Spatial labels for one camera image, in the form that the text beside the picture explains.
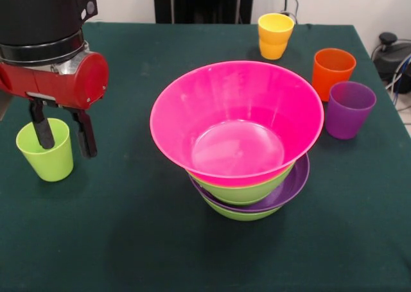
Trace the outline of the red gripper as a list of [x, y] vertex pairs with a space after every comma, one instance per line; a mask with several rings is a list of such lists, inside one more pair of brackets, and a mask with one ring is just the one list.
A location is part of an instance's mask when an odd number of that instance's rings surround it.
[[55, 145], [43, 113], [43, 102], [37, 99], [51, 100], [57, 105], [70, 107], [72, 118], [78, 124], [80, 151], [87, 159], [96, 157], [98, 150], [91, 118], [81, 109], [88, 109], [104, 97], [108, 81], [108, 63], [103, 55], [94, 52], [82, 51], [73, 59], [58, 64], [55, 72], [1, 64], [1, 90], [33, 99], [29, 111], [39, 144], [46, 150]]

